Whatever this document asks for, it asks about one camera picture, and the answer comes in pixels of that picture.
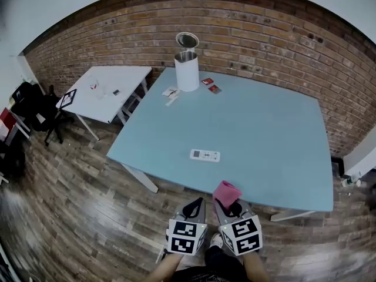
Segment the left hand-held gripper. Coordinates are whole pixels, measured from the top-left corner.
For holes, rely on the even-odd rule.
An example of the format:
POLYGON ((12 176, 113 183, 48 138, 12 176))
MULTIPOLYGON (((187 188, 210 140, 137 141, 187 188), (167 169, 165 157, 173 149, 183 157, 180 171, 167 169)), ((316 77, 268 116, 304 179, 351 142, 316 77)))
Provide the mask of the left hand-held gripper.
POLYGON ((207 232, 204 198, 191 199, 177 207, 169 220, 167 251, 182 255, 195 255, 203 244, 207 232))

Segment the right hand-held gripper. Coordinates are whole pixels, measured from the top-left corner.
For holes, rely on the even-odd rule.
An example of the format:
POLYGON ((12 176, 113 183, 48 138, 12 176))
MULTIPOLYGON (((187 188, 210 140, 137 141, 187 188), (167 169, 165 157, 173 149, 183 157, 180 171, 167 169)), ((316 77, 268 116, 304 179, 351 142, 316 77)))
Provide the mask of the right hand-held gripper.
POLYGON ((242 256, 263 247, 258 215, 244 200, 236 200, 226 209, 219 200, 213 203, 219 221, 219 232, 225 245, 235 256, 242 256))

